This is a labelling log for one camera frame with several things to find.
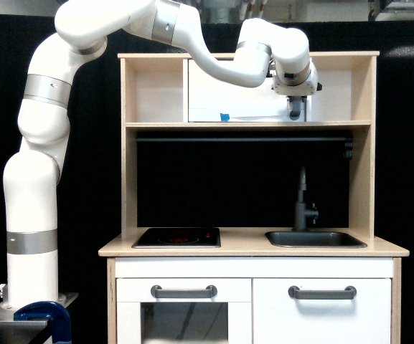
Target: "drawer handle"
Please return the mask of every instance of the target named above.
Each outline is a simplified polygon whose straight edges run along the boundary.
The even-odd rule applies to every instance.
[[[357,290],[351,285],[345,290],[300,290],[294,285],[288,294],[298,300],[353,300]]]
[[[206,289],[162,289],[160,285],[151,288],[151,295],[156,299],[211,299],[218,293],[214,285],[209,285]]]

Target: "oven door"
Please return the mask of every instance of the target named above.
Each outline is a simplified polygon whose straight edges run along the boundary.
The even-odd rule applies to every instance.
[[[118,344],[251,344],[251,279],[117,279]]]

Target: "wooden countertop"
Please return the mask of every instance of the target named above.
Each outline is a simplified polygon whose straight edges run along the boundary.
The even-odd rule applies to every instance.
[[[276,247],[268,241],[265,233],[268,231],[290,231],[290,228],[221,227],[220,248],[132,248],[132,245],[147,229],[147,227],[139,227],[130,230],[132,235],[129,238],[117,236],[100,249],[98,254],[102,257],[407,257],[409,255],[408,250],[381,238],[369,239],[348,229],[329,229],[329,231],[348,233],[366,243],[367,247],[361,249]]]

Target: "toy kitchen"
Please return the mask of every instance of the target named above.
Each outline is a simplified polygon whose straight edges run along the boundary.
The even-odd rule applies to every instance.
[[[400,343],[409,251],[374,233],[377,56],[312,52],[322,90],[296,108],[188,54],[118,56],[109,344]]]

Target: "white robotic arm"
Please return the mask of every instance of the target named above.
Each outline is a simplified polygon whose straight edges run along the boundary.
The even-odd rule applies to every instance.
[[[123,28],[185,49],[207,74],[234,85],[261,85],[272,56],[277,93],[301,98],[318,85],[306,35],[262,19],[243,23],[232,66],[210,54],[197,10],[170,0],[69,0],[58,10],[55,26],[57,33],[30,63],[18,119],[22,144],[4,169],[8,307],[13,309],[58,298],[56,183],[70,132],[67,104],[76,71],[104,53],[107,34]]]

